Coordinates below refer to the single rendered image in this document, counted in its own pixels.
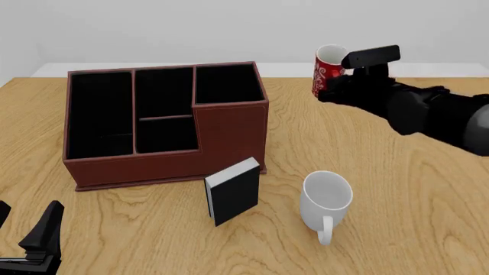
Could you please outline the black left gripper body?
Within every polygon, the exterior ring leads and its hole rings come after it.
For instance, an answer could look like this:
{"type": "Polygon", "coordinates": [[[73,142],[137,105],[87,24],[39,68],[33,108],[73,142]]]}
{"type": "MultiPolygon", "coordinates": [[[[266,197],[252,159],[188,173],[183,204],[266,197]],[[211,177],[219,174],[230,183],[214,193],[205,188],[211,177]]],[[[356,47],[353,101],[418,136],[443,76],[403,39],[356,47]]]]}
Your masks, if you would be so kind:
{"type": "Polygon", "coordinates": [[[25,258],[0,257],[0,275],[57,275],[60,251],[27,251],[25,258]]]}

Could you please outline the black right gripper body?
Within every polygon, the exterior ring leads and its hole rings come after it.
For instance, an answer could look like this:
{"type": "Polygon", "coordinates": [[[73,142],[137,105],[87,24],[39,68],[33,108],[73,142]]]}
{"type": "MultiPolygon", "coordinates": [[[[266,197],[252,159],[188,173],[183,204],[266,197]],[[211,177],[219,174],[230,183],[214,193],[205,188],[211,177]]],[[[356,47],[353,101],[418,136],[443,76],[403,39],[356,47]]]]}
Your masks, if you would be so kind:
{"type": "Polygon", "coordinates": [[[387,114],[387,100],[394,84],[391,77],[341,75],[326,80],[326,88],[318,92],[320,102],[348,105],[374,115],[387,114]]]}

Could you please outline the red-brown desk caddy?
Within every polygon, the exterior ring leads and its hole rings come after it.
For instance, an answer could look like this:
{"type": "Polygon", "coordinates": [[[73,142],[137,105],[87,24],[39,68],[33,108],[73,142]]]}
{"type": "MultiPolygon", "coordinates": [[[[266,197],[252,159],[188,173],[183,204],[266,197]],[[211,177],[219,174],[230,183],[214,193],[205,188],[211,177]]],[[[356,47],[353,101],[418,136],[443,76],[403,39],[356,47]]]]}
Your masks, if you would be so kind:
{"type": "Polygon", "coordinates": [[[77,191],[200,180],[253,157],[269,100],[256,63],[73,70],[63,164],[77,191]]]}

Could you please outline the flat plate on black stalk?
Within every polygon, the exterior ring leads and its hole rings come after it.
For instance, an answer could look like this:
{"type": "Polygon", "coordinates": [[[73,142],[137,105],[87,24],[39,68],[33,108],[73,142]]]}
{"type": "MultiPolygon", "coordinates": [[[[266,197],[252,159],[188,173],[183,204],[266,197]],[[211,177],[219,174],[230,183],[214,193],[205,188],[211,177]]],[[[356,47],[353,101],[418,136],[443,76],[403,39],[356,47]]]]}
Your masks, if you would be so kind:
{"type": "Polygon", "coordinates": [[[388,63],[399,59],[399,46],[389,45],[350,52],[342,59],[341,66],[353,69],[356,76],[389,77],[388,63]]]}

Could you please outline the red mug with white print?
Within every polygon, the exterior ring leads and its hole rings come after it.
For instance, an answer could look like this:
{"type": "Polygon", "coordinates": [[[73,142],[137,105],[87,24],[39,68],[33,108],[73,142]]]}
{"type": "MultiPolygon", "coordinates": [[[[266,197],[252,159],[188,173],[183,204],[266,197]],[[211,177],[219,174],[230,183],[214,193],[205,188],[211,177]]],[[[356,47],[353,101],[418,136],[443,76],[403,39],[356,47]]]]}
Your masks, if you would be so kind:
{"type": "Polygon", "coordinates": [[[312,87],[313,95],[316,98],[318,98],[319,91],[326,90],[327,79],[345,73],[342,60],[347,54],[348,50],[335,44],[323,45],[316,50],[312,87]]]}

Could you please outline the black book with white pages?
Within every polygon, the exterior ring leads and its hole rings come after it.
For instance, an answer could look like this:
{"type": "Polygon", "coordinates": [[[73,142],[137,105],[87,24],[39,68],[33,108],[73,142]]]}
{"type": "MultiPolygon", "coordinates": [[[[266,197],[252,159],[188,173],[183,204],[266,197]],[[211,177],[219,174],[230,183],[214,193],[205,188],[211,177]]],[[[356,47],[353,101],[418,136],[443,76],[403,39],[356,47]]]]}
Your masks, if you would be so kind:
{"type": "Polygon", "coordinates": [[[204,179],[209,216],[215,226],[258,203],[260,164],[249,157],[204,179]]]}

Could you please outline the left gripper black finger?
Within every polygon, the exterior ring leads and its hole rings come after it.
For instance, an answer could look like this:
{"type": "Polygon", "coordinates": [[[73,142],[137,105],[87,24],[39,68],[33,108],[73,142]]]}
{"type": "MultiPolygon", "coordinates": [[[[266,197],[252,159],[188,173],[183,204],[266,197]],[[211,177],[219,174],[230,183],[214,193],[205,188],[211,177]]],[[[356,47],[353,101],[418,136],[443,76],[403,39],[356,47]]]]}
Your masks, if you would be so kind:
{"type": "Polygon", "coordinates": [[[40,217],[39,222],[19,242],[26,254],[46,254],[60,256],[60,226],[64,206],[59,201],[52,201],[40,217]]]}
{"type": "Polygon", "coordinates": [[[9,206],[5,201],[0,201],[0,228],[5,223],[10,211],[11,206],[9,206]]]}

